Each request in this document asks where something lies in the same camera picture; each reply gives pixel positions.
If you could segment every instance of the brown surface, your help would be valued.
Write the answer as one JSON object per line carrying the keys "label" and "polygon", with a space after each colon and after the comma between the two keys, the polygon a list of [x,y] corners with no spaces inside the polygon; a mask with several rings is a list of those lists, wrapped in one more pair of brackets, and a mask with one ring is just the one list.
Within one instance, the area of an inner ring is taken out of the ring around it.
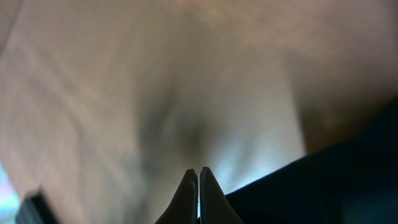
{"label": "brown surface", "polygon": [[297,118],[313,151],[396,95],[394,9],[25,0],[0,60],[0,158],[65,223],[153,223],[185,169],[229,192],[303,156]]}

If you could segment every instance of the blurry background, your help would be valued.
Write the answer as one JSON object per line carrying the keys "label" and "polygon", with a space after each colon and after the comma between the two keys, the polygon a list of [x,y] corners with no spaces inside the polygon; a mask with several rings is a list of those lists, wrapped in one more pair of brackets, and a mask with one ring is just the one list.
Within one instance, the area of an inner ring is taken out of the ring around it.
{"label": "blurry background", "polygon": [[64,223],[153,223],[188,168],[225,193],[398,94],[392,0],[0,0],[0,160]]}

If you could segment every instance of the dark fabric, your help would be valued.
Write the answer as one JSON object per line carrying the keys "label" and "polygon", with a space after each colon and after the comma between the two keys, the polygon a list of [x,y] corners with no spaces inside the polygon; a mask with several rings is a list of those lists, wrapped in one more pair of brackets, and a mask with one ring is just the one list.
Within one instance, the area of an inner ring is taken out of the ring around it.
{"label": "dark fabric", "polygon": [[226,196],[250,223],[398,223],[398,98],[352,139]]}

